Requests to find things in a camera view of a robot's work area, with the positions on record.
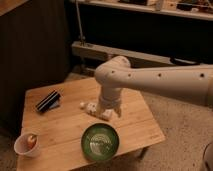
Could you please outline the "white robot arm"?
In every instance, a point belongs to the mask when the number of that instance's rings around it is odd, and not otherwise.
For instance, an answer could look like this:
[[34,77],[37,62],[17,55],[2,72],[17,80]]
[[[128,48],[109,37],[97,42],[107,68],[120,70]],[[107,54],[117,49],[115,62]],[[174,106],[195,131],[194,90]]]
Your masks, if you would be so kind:
[[123,88],[213,107],[213,65],[132,68],[126,57],[116,56],[96,68],[95,79],[99,113],[112,109],[121,116]]

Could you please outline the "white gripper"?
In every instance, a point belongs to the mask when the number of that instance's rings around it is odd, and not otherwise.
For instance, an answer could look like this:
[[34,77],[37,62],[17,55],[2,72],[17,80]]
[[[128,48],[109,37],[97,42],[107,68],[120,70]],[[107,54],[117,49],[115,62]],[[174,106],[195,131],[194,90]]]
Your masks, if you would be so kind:
[[118,117],[121,117],[122,110],[121,110],[121,97],[115,96],[106,98],[102,95],[98,98],[98,106],[97,106],[97,116],[101,115],[107,109],[113,109]]

